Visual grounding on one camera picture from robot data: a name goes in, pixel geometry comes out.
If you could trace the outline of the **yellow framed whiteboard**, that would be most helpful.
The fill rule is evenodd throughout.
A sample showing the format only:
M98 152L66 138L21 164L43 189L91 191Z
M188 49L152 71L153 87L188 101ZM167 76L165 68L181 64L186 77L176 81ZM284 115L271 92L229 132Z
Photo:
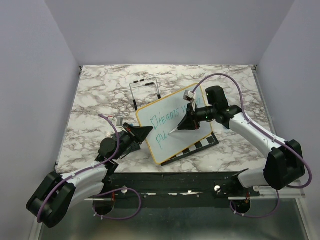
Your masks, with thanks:
M157 165L195 145L213 132L211 123L205 121L200 123L197 130L177 130L170 133L186 115L189 102L183 99L185 91L192 91L195 86L194 83L184 87L136 111L135 115L141 127L153 127L146 138L146 144Z

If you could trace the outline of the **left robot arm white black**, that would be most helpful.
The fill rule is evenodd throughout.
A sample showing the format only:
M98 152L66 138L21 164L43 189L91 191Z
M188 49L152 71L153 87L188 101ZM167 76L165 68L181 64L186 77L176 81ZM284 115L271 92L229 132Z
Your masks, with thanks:
M107 137L100 143L98 156L89 166L70 173L49 173L28 200L26 209L39 223L49 228L55 227L66 215L69 208L83 200L99 196L107 197L111 185L106 180L118 167L119 159L132 144L142 144L152 126L132 126L123 124L120 135Z

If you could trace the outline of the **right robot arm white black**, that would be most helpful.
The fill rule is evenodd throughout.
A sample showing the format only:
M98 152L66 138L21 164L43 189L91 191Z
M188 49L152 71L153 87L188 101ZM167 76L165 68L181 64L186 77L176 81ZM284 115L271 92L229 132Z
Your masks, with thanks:
M254 186L281 190L306 173L301 160L301 145L297 141L278 138L251 120L239 106L230 106L220 86L209 87L205 93L209 105L198 107L196 93L190 90L184 92L183 99L188 104L177 130L194 131L200 128L201 122L216 121L241 135L266 158L264 167L245 169L236 175L230 183L230 191L234 195L241 196Z

